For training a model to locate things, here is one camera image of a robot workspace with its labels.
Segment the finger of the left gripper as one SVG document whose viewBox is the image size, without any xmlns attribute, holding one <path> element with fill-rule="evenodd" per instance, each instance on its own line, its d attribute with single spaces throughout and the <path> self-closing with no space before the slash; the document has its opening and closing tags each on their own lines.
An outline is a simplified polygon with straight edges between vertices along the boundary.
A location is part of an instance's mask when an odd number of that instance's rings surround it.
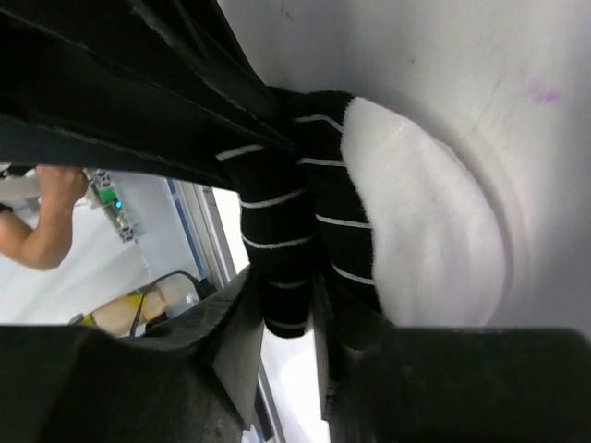
<svg viewBox="0 0 591 443">
<path fill-rule="evenodd" d="M 2 14 L 71 43 L 260 142 L 291 147 L 277 102 L 216 1 L 4 1 Z"/>
<path fill-rule="evenodd" d="M 214 151 L 296 146 L 209 84 L 191 97 L 108 71 L 1 71 L 1 159 L 145 173 L 232 188 Z"/>
</svg>

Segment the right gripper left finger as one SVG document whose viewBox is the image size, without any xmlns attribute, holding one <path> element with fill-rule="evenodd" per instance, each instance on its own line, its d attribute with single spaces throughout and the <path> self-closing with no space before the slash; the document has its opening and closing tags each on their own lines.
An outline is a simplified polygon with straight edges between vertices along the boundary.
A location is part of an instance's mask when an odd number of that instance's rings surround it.
<svg viewBox="0 0 591 443">
<path fill-rule="evenodd" d="M 246 269 L 136 338 L 1 329 L 5 442 L 237 442 L 253 419 L 263 320 Z"/>
</svg>

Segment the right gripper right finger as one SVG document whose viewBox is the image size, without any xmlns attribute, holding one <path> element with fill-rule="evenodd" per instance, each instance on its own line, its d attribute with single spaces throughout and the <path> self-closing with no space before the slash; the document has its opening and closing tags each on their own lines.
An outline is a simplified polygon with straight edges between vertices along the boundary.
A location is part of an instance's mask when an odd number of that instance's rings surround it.
<svg viewBox="0 0 591 443">
<path fill-rule="evenodd" d="M 320 275 L 313 323 L 334 442 L 590 438 L 590 344 L 576 331 L 398 328 Z"/>
</svg>

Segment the black white-striped sock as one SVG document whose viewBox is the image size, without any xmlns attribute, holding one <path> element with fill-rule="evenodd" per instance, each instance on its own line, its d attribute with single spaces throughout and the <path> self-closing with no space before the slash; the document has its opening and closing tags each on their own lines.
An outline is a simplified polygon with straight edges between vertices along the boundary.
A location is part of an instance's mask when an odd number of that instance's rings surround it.
<svg viewBox="0 0 591 443">
<path fill-rule="evenodd" d="M 486 324 L 504 293 L 503 239 L 452 149 L 345 92 L 276 95 L 293 151 L 209 133 L 239 196 L 250 264 L 264 279 L 268 330 L 303 335 L 318 271 L 397 326 Z"/>
</svg>

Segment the person forearm in background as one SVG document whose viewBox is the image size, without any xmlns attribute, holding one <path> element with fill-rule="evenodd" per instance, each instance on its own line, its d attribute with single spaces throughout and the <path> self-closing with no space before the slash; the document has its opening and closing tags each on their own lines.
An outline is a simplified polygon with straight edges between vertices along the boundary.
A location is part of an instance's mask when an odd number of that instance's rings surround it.
<svg viewBox="0 0 591 443">
<path fill-rule="evenodd" d="M 73 186 L 46 186 L 35 228 L 2 205 L 1 254 L 30 269 L 58 268 L 72 245 L 73 209 L 79 199 Z"/>
</svg>

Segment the person hand in background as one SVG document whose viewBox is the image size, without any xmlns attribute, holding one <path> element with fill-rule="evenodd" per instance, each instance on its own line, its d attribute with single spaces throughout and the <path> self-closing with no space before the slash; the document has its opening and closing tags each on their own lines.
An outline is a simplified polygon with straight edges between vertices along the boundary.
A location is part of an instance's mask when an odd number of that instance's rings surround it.
<svg viewBox="0 0 591 443">
<path fill-rule="evenodd" d="M 74 206 L 88 190 L 87 175 L 77 168 L 40 165 L 36 173 L 43 204 Z"/>
</svg>

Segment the aluminium mounting rail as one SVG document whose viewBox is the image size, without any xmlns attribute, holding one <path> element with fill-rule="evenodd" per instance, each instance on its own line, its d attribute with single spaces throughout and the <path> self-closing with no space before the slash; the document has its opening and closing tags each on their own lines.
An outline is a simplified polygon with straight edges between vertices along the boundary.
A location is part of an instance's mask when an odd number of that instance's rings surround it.
<svg viewBox="0 0 591 443">
<path fill-rule="evenodd" d="M 223 399 L 237 413 L 240 424 L 260 431 L 259 437 L 247 431 L 246 441 L 284 442 L 283 426 L 260 358 L 263 320 L 258 295 L 248 271 L 235 269 L 213 189 L 174 179 L 167 185 L 199 276 L 217 289 L 209 297 L 210 307 L 221 306 L 224 295 L 230 297 L 201 363 L 220 385 Z"/>
</svg>

